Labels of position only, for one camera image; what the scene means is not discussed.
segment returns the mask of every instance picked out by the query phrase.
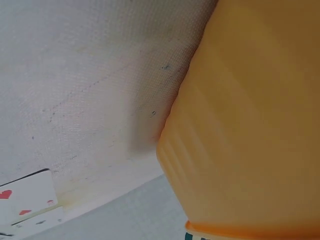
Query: dark speck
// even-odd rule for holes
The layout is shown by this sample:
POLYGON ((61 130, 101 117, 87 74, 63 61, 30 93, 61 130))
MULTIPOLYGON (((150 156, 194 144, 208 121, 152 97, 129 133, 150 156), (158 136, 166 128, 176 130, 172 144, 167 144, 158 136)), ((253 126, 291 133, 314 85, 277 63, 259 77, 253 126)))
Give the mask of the dark speck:
POLYGON ((168 70, 169 68, 170 68, 169 64, 167 64, 166 66, 161 67, 161 69, 163 69, 163 70, 168 70))
POLYGON ((45 221, 46 221, 46 220, 39 221, 39 222, 37 222, 35 225, 43 224, 45 221))

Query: red heart symbol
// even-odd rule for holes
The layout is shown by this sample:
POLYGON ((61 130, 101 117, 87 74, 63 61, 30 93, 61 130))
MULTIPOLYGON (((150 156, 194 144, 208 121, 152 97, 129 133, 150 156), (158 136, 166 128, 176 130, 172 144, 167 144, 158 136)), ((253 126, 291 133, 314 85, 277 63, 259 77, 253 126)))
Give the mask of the red heart symbol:
POLYGON ((54 204, 54 201, 53 200, 49 200, 46 202, 48 205, 53 205, 54 204))
POLYGON ((22 210, 20 213, 19 213, 19 215, 21 216, 21 215, 25 215, 25 214, 28 214, 28 213, 30 213, 31 212, 31 210, 22 210))
POLYGON ((9 199, 11 194, 12 194, 11 190, 5 190, 0 193, 0 199, 9 199))

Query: orange plastic bottle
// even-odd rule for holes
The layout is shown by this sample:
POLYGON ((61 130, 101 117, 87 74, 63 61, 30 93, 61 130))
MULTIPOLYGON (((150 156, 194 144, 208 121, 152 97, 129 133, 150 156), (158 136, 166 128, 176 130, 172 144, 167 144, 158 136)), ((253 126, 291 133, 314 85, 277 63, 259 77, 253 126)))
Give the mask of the orange plastic bottle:
POLYGON ((320 238, 319 9, 218 2, 157 146, 189 232, 320 238))

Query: gray surface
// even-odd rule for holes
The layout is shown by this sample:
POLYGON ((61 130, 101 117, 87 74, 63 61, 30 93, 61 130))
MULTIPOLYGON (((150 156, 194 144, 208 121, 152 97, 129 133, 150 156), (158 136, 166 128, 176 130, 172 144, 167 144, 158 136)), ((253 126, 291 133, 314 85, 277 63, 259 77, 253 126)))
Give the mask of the gray surface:
POLYGON ((183 240, 187 218, 164 175, 27 240, 183 240))

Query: playing card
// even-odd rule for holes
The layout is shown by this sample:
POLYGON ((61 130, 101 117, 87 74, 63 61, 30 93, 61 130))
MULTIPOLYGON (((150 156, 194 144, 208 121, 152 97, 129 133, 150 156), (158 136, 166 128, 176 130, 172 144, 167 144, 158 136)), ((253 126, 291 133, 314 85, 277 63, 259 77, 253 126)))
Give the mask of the playing card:
POLYGON ((58 203, 49 169, 0 186, 0 225, 25 218, 58 203))
POLYGON ((12 225, 15 228, 14 240, 20 240, 47 229, 53 228, 63 222, 63 207, 39 214, 27 220, 12 225))

